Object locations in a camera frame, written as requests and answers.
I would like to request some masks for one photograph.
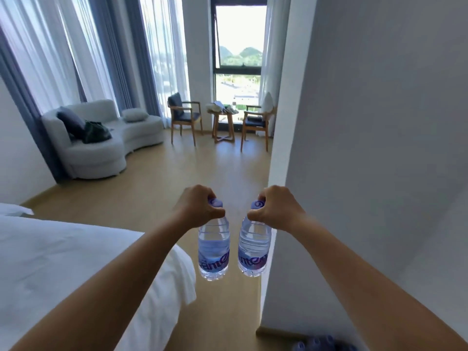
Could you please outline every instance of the white wall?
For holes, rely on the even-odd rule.
[[[129,87],[137,101],[136,106],[146,109],[143,87],[141,84],[140,72],[138,70],[137,56],[133,44],[132,30],[128,19],[125,0],[112,0],[113,12],[117,20],[117,36],[123,46],[122,60],[129,75]]]
[[[55,180],[0,79],[0,202],[20,204]]]
[[[468,340],[468,186],[399,278],[400,286]]]
[[[286,183],[286,173],[299,110],[307,54],[309,53],[309,40],[312,33],[316,2],[317,0],[291,0],[276,120],[276,126],[281,129],[275,133],[273,142],[271,169],[268,178],[269,186],[284,186]],[[265,303],[275,241],[276,230],[273,229],[270,259],[267,261],[265,272],[262,274],[260,316]]]
[[[317,1],[286,185],[392,279],[467,182],[467,13],[468,0]],[[261,324],[357,340],[306,250],[283,232]]]
[[[205,105],[213,101],[210,0],[182,0],[190,99],[199,101],[203,129],[212,129]]]

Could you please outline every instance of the dark blue seat cushion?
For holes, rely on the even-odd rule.
[[[76,139],[82,140],[85,137],[85,121],[77,116],[75,112],[67,107],[60,107],[57,110],[57,118],[59,118],[65,129]]]
[[[167,103],[170,106],[183,107],[182,98],[180,97],[179,93],[169,96],[167,99]],[[180,120],[179,117],[184,116],[184,111],[182,111],[181,109],[173,109],[172,111],[174,111],[174,120],[176,121]]]
[[[198,112],[193,112],[193,120],[196,121],[200,117],[200,113]],[[182,116],[178,117],[177,119],[174,119],[179,122],[190,122],[190,112],[182,112]]]
[[[245,125],[248,127],[260,127],[265,128],[266,122],[261,117],[247,116]]]

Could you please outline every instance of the wooden chair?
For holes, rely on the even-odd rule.
[[[265,144],[266,151],[268,152],[268,120],[272,115],[276,115],[278,107],[273,107],[270,112],[251,112],[249,107],[252,108],[262,108],[262,106],[247,105],[247,111],[244,111],[244,120],[242,122],[242,139],[241,139],[241,153],[242,147],[244,146],[244,140],[246,139],[246,134],[248,130],[262,131],[265,132]],[[261,116],[258,120],[249,118],[249,115]]]
[[[183,104],[187,104],[187,103],[189,103],[191,106],[184,107]],[[193,103],[198,105],[198,112],[193,111],[193,106],[192,106]],[[192,127],[193,145],[196,146],[195,123],[198,121],[200,121],[200,128],[202,130],[202,135],[203,135],[203,123],[202,123],[200,102],[182,101],[180,94],[176,93],[167,99],[167,106],[171,110],[171,144],[174,143],[174,125],[178,124],[180,126],[180,135],[182,135],[183,125],[190,125]]]

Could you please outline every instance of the sky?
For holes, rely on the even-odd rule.
[[[263,51],[266,6],[217,6],[219,45],[237,55],[247,47]]]

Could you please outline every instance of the bed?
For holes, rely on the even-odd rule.
[[[0,216],[0,350],[13,346],[141,234]],[[163,350],[177,324],[180,308],[195,298],[192,260],[175,245],[116,350]]]

